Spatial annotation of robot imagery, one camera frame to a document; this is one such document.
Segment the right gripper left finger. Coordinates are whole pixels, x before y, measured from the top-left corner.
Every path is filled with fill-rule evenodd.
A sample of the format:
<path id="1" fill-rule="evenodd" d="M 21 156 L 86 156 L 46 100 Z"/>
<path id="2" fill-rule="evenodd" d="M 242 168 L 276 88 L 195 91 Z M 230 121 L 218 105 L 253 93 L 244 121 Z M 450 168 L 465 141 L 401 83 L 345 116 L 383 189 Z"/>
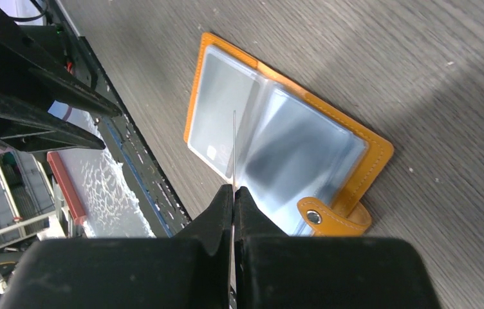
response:
<path id="1" fill-rule="evenodd" d="M 25 252 L 0 308 L 228 308 L 234 193 L 170 238 L 48 239 Z"/>

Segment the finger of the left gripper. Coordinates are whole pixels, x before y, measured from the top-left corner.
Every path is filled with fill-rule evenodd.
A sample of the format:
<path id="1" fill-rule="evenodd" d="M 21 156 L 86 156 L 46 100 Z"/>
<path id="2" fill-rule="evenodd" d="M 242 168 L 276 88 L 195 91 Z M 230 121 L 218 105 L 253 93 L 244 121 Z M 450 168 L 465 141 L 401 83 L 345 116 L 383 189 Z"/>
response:
<path id="1" fill-rule="evenodd" d="M 15 71 L 31 75 L 55 100 L 77 109 L 109 117 L 122 110 L 89 86 L 71 75 L 33 37 L 0 9 L 0 54 L 6 56 Z"/>
<path id="2" fill-rule="evenodd" d="M 105 149 L 103 140 L 93 133 L 53 116 L 38 112 L 23 116 L 0 113 L 0 150 L 13 149 L 40 153 L 67 149 Z"/>

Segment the orange card holder wallet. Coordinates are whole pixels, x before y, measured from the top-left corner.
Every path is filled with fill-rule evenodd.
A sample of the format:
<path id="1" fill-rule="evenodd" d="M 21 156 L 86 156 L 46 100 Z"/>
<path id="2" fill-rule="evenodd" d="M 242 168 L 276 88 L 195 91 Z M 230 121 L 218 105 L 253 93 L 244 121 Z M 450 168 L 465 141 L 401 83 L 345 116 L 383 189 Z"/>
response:
<path id="1" fill-rule="evenodd" d="M 390 161 L 390 141 L 228 41 L 201 36 L 184 140 L 188 146 L 205 51 L 215 46 L 261 78 L 236 135 L 236 187 L 291 236 L 361 236 L 361 202 Z"/>

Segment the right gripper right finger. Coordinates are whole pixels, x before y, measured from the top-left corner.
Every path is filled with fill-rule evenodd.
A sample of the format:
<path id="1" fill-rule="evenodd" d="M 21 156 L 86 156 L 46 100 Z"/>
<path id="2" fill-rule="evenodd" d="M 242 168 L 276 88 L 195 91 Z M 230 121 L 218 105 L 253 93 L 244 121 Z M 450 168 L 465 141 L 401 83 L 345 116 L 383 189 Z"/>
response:
<path id="1" fill-rule="evenodd" d="M 234 196 L 239 308 L 439 308 L 414 247 L 396 238 L 293 237 Z"/>

